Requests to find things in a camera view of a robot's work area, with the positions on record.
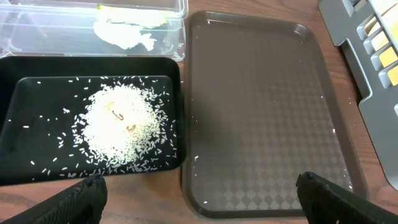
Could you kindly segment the yellow plate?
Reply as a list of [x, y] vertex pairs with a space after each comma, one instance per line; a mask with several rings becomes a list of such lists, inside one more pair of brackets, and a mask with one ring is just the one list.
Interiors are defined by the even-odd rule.
[[[393, 38], [397, 40], [397, 0], [378, 0], [373, 1], [375, 9], [381, 14], [384, 22], [391, 32]], [[366, 31], [368, 35], [375, 33], [380, 28], [380, 24], [373, 17], [367, 24], [366, 24]], [[388, 39], [385, 35], [384, 31], [381, 31], [380, 34], [376, 35], [375, 38], [371, 40], [371, 45], [375, 51], [380, 50], [382, 47], [388, 44]], [[383, 68], [389, 66], [393, 62], [397, 61], [397, 54], [395, 53], [392, 47], [389, 47], [385, 51], [383, 51], [380, 56], [379, 60]], [[391, 82], [392, 86], [397, 85], [397, 67], [392, 68], [387, 72], [387, 78]]]

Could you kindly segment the green snack wrapper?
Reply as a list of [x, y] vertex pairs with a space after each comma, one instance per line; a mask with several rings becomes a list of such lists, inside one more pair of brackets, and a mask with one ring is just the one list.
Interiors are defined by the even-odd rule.
[[99, 4], [98, 19], [115, 24], [135, 24], [146, 28], [155, 28], [168, 23], [170, 11], [111, 7]]

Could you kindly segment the rice food waste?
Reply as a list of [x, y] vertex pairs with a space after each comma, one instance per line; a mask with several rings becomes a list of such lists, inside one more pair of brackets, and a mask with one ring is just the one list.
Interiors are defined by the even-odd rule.
[[176, 118], [169, 77], [23, 78], [1, 130], [1, 183], [172, 170]]

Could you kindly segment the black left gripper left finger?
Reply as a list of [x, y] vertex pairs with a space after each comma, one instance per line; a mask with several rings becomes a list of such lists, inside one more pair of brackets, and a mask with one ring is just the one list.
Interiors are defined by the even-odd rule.
[[2, 224], [99, 224], [108, 198], [102, 175], [91, 175]]

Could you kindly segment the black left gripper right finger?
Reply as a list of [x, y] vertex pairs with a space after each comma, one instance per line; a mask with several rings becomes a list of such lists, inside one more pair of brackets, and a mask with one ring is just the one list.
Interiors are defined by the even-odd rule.
[[397, 224], [397, 215], [314, 174], [296, 181], [297, 195], [309, 224]]

